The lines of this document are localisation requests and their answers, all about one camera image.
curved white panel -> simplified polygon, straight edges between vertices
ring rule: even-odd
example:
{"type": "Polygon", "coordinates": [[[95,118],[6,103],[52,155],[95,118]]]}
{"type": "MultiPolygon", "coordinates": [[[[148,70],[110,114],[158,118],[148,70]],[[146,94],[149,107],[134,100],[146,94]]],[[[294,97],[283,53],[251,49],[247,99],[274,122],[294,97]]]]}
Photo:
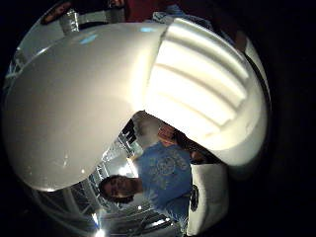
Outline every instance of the curved white panel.
{"type": "Polygon", "coordinates": [[[193,185],[197,187],[197,209],[189,207],[187,235],[198,235],[221,220],[229,206],[226,166],[192,165],[193,185]]]}
{"type": "Polygon", "coordinates": [[[215,33],[181,19],[159,48],[146,111],[232,169],[252,163],[267,130],[263,89],[247,59],[215,33]]]}
{"type": "Polygon", "coordinates": [[[165,28],[92,28],[62,39],[24,67],[3,111],[6,150],[24,182],[52,191],[94,171],[132,115],[143,110],[142,91],[165,28]]]}

dark hair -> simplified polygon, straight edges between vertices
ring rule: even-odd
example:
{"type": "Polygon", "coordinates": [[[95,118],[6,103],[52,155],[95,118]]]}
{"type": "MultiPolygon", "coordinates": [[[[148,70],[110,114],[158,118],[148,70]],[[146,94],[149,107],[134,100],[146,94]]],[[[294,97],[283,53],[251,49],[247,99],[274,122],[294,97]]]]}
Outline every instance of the dark hair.
{"type": "Polygon", "coordinates": [[[118,202],[118,203],[129,203],[131,201],[133,201],[134,196],[129,196],[129,197],[111,197],[107,194],[107,192],[104,189],[104,186],[111,181],[112,179],[116,179],[118,177],[124,177],[121,175],[112,175],[112,176],[108,176],[105,179],[103,179],[100,183],[99,183],[99,192],[102,198],[109,200],[111,202],[118,202]]]}

white seat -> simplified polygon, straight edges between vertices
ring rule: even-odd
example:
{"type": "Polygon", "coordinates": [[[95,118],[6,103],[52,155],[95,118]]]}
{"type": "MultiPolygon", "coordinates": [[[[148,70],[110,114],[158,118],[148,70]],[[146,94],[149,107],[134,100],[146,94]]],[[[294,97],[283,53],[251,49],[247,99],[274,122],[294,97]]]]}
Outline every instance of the white seat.
{"type": "Polygon", "coordinates": [[[229,194],[224,164],[192,165],[197,203],[191,200],[187,235],[197,235],[217,223],[227,213],[229,194]]]}

man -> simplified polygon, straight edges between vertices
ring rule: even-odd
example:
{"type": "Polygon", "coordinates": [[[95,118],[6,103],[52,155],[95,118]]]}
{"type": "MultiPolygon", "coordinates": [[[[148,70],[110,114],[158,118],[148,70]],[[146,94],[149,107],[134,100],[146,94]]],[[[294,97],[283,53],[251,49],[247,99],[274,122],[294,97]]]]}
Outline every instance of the man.
{"type": "Polygon", "coordinates": [[[61,0],[56,3],[40,20],[42,25],[58,20],[65,15],[70,8],[73,8],[77,13],[86,14],[111,8],[121,8],[124,6],[124,0],[61,0]]]}
{"type": "Polygon", "coordinates": [[[110,176],[100,182],[99,190],[103,198],[121,203],[144,194],[157,212],[178,221],[185,231],[192,190],[191,163],[203,163],[206,158],[197,150],[189,152],[177,145],[172,138],[175,132],[168,124],[160,128],[160,141],[134,161],[138,178],[110,176]]]}

person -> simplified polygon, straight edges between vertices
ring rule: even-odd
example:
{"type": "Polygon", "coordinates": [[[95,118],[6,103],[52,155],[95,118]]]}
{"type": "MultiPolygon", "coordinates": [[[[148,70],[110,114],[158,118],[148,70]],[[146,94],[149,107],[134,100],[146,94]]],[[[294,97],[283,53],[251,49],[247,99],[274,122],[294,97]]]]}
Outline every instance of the person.
{"type": "Polygon", "coordinates": [[[123,9],[124,21],[127,23],[156,22],[170,25],[173,19],[183,18],[216,32],[242,52],[246,48],[247,38],[240,27],[212,1],[196,0],[193,3],[192,0],[61,0],[41,18],[40,23],[48,25],[66,14],[70,8],[80,15],[123,9]]]}
{"type": "Polygon", "coordinates": [[[209,160],[196,147],[186,147],[186,143],[192,143],[189,139],[180,141],[185,148],[179,146],[172,138],[175,132],[181,134],[168,124],[161,126],[159,141],[134,160],[138,178],[109,176],[99,183],[99,190],[103,198],[120,203],[144,194],[155,211],[178,221],[185,232],[192,191],[191,163],[209,160]]]}

